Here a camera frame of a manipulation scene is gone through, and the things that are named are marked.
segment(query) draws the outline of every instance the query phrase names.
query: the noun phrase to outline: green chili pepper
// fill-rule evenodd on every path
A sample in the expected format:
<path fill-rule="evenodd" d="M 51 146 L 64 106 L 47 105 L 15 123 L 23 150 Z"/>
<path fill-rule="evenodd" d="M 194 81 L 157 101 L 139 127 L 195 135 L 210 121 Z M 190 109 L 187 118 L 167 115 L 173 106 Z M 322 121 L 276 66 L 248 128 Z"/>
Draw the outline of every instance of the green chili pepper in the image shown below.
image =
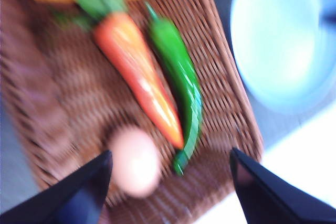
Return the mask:
<path fill-rule="evenodd" d="M 177 101 L 183 128 L 184 148 L 174 159 L 174 169 L 183 175 L 183 170 L 191 158 L 202 121 L 202 98 L 197 75 L 186 46 L 174 23 L 158 17 L 153 8 L 146 3 L 151 14 L 150 37 L 159 54 L 159 61 L 169 76 L 168 81 Z"/>

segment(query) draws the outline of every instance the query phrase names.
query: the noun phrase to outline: blue bowl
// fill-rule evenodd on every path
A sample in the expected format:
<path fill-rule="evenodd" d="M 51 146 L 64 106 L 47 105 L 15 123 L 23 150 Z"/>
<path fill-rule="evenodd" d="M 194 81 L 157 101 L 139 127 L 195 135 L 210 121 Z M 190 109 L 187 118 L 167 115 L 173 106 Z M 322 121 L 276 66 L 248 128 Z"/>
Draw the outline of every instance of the blue bowl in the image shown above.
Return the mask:
<path fill-rule="evenodd" d="M 262 104 L 282 113 L 318 103 L 336 80 L 336 0 L 233 0 L 239 73 Z"/>

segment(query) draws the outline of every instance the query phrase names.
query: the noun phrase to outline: wicker basket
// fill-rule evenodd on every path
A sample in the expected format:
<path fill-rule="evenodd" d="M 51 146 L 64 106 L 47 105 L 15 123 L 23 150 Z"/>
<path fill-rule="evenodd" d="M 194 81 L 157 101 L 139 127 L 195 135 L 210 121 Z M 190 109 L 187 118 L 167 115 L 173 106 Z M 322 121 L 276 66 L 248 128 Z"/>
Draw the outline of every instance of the wicker basket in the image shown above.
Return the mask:
<path fill-rule="evenodd" d="M 202 136 L 185 176 L 171 172 L 173 147 L 136 103 L 128 86 L 75 25 L 59 27 L 46 5 L 1 0 L 2 94 L 41 189 L 106 149 L 121 124 L 155 139 L 164 179 L 146 199 L 126 197 L 111 182 L 104 223 L 189 223 L 233 190 L 233 146 L 259 160 L 262 141 L 213 0 L 148 0 L 181 31 L 201 83 Z M 146 34 L 143 2 L 128 3 Z M 76 7 L 66 7 L 75 12 Z M 163 80 L 162 71 L 155 66 Z"/>

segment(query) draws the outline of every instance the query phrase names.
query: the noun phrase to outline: orange carrot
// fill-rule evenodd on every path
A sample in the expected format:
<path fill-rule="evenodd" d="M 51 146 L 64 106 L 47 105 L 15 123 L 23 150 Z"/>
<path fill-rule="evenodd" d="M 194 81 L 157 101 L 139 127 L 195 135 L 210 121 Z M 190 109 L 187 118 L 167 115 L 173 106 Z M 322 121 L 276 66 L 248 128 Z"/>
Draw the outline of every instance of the orange carrot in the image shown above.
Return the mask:
<path fill-rule="evenodd" d="M 148 117 L 168 141 L 182 149 L 182 130 L 176 110 L 163 89 L 149 49 L 131 17 L 123 12 L 109 14 L 95 28 L 93 36 Z"/>

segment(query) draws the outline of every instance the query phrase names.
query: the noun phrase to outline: brown egg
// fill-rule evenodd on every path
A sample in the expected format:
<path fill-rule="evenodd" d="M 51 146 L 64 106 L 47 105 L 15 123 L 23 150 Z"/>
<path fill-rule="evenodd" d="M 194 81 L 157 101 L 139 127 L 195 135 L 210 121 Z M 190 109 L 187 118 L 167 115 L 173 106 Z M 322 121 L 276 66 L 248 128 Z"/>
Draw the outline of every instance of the brown egg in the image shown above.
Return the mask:
<path fill-rule="evenodd" d="M 161 178 L 159 151 L 151 137 L 134 126 L 124 126 L 111 137 L 112 180 L 126 194 L 143 198 L 157 188 Z"/>

